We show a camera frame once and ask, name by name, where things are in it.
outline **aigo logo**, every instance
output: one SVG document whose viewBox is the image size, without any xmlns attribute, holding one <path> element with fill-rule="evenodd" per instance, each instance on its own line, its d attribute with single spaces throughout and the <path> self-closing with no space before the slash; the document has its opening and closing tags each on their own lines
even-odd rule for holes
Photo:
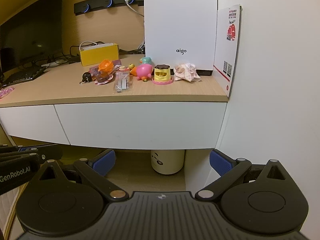
<svg viewBox="0 0 320 240">
<path fill-rule="evenodd" d="M 177 49 L 176 52 L 180 52 L 182 55 L 185 54 L 187 51 L 185 49 Z"/>
</svg>

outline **white quilted fabric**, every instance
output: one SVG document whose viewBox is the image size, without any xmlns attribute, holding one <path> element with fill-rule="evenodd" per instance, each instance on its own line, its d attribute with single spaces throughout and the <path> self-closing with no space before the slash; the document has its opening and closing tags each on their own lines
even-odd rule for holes
<svg viewBox="0 0 320 240">
<path fill-rule="evenodd" d="M 15 203 L 18 194 L 19 187 L 0 196 L 0 228 L 3 233 L 6 229 L 10 214 L 12 212 L 13 204 Z"/>
</svg>

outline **drawer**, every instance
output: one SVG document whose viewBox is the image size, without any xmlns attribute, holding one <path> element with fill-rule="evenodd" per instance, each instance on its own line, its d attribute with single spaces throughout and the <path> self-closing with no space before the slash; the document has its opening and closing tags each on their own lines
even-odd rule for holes
<svg viewBox="0 0 320 240">
<path fill-rule="evenodd" d="M 215 147 L 227 103 L 55 105 L 71 145 L 118 149 Z"/>
<path fill-rule="evenodd" d="M 69 144 L 54 105 L 0 108 L 0 120 L 9 135 Z"/>
</svg>

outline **computer monitor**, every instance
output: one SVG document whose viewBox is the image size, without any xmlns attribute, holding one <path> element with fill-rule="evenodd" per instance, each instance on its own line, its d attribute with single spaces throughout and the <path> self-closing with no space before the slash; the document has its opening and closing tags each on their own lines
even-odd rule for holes
<svg viewBox="0 0 320 240">
<path fill-rule="evenodd" d="M 1 72 L 62 52 L 62 0 L 38 0 L 0 26 Z"/>
</svg>

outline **red illustration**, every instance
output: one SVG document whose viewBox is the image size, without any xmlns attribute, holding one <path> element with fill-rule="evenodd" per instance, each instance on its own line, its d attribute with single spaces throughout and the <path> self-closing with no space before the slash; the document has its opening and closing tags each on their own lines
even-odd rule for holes
<svg viewBox="0 0 320 240">
<path fill-rule="evenodd" d="M 227 32 L 227 40 L 228 41 L 231 41 L 231 40 L 235 40 L 235 37 L 236 37 L 236 27 L 235 25 L 233 24 L 235 22 L 235 20 L 233 21 L 229 21 L 229 23 L 231 24 L 228 28 L 228 32 Z"/>
</svg>

